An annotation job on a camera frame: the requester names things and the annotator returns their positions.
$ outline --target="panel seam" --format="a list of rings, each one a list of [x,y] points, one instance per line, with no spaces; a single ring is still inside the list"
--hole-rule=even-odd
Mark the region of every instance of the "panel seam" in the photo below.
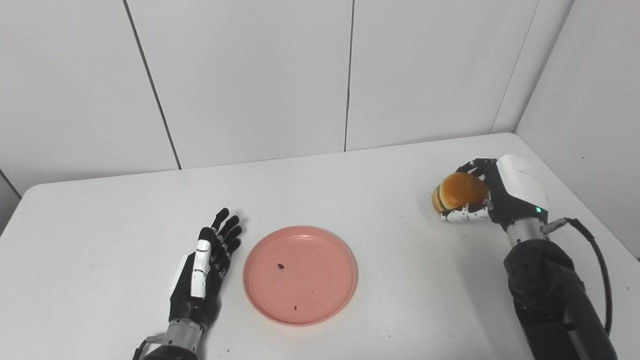
[[[496,111],[495,117],[493,118],[493,124],[491,124],[491,131],[489,132],[490,134],[493,133],[493,129],[495,127],[495,121],[498,119],[498,114],[500,114],[500,110],[502,109],[502,103],[504,102],[504,98],[507,96],[507,91],[509,90],[509,85],[511,85],[513,74],[515,73],[515,70],[518,67],[518,61],[520,60],[520,55],[522,55],[522,49],[524,48],[524,44],[527,42],[527,37],[529,36],[531,25],[533,24],[533,19],[536,18],[536,12],[538,11],[539,5],[540,5],[540,0],[538,0],[538,2],[536,3],[536,8],[533,10],[533,15],[531,15],[531,20],[529,21],[529,27],[527,28],[527,33],[524,35],[524,39],[522,39],[522,44],[520,45],[518,57],[516,58],[516,61],[513,64],[513,69],[511,69],[511,75],[509,75],[509,81],[507,82],[507,86],[505,86],[504,88],[504,94],[502,94],[502,99],[500,100],[500,104],[498,105],[498,111]]]
[[[11,184],[11,181],[9,181],[9,178],[4,174],[4,172],[2,171],[1,168],[0,168],[0,177],[2,177],[6,181],[7,184],[9,184],[9,187],[11,188],[11,190],[13,190],[13,192],[16,194],[18,199],[22,200],[22,195],[20,195],[18,190],[15,188],[15,186],[13,184]]]
[[[175,144],[173,143],[171,131],[169,130],[169,124],[167,124],[166,117],[164,115],[164,110],[162,109],[162,104],[160,103],[160,97],[158,96],[158,92],[156,90],[156,84],[154,83],[154,79],[151,76],[151,70],[149,70],[147,57],[145,56],[145,52],[142,49],[142,43],[140,42],[140,37],[138,36],[138,30],[136,29],[136,25],[133,22],[133,16],[131,15],[131,10],[129,9],[129,3],[127,2],[127,0],[122,0],[122,2],[124,4],[125,10],[127,11],[129,23],[131,24],[131,29],[133,30],[133,36],[136,38],[136,44],[138,45],[138,51],[140,52],[140,57],[142,58],[142,64],[144,64],[145,71],[147,71],[147,77],[149,79],[149,84],[151,85],[151,91],[153,91],[154,97],[156,98],[156,104],[157,104],[158,110],[160,111],[160,117],[162,118],[162,122],[164,124],[164,130],[166,131],[167,138],[169,139],[169,144],[171,145],[171,150],[173,151],[175,164],[178,166],[179,170],[182,170],[182,165],[180,164],[180,159],[178,158],[178,152],[175,150]]]
[[[351,55],[353,54],[353,19],[355,17],[356,0],[351,3],[351,34],[349,36],[349,71],[347,74],[347,108],[344,119],[344,149],[347,151],[347,131],[349,129],[349,102],[351,100]]]

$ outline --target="cable connector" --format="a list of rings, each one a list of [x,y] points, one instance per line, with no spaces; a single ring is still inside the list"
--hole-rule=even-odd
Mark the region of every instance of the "cable connector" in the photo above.
[[[545,234],[550,234],[560,229],[562,226],[565,226],[566,224],[569,224],[568,218],[559,218],[548,223],[547,225],[543,225],[542,227],[540,227],[540,230]]]

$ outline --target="white table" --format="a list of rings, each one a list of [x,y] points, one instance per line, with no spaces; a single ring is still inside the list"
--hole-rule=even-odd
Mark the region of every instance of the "white table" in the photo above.
[[[458,165],[506,153],[538,168],[552,218],[577,217],[596,236],[611,273],[611,339],[619,359],[637,359],[640,265],[511,134],[36,186],[0,238],[1,357],[129,359],[166,329],[181,255],[228,206],[246,232],[206,359],[531,359],[502,267],[506,234],[490,222],[443,223],[431,207],[433,188]],[[351,302],[310,327],[262,317],[241,282],[249,250],[298,224],[335,233],[358,264]],[[587,241],[570,227],[552,239],[602,316]]]

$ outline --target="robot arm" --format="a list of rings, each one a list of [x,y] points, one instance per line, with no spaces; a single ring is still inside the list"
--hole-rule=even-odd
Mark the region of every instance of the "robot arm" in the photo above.
[[[171,295],[169,326],[162,336],[150,336],[136,349],[134,360],[142,355],[147,343],[161,346],[145,360],[197,360],[196,351],[203,332],[218,314],[218,293],[227,274],[231,256],[240,246],[242,227],[239,218],[222,209],[212,226],[200,230],[196,251],[185,260]]]
[[[490,198],[445,210],[445,221],[489,217],[507,232],[513,248],[504,260],[514,307],[537,360],[614,360],[608,336],[611,289],[604,259],[593,236],[576,219],[548,224],[548,202],[531,164],[514,155],[476,158],[457,172],[475,175]],[[549,233],[571,224],[594,246],[607,294],[606,328],[600,323],[571,258],[551,242]]]

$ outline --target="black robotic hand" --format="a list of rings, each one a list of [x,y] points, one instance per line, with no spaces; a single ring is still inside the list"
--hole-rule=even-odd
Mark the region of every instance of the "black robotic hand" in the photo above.
[[[238,225],[238,216],[230,217],[221,227],[228,216],[229,210],[222,209],[211,227],[203,227],[198,237],[199,242],[208,241],[211,249],[209,271],[204,273],[206,295],[191,296],[192,286],[197,286],[195,273],[202,272],[197,270],[197,266],[194,267],[196,253],[201,251],[198,247],[198,250],[187,257],[171,295],[169,327],[162,345],[145,356],[145,360],[197,360],[195,353],[200,337],[218,314],[218,294],[222,280],[231,264],[232,254],[241,243],[238,236],[242,233],[242,227]]]

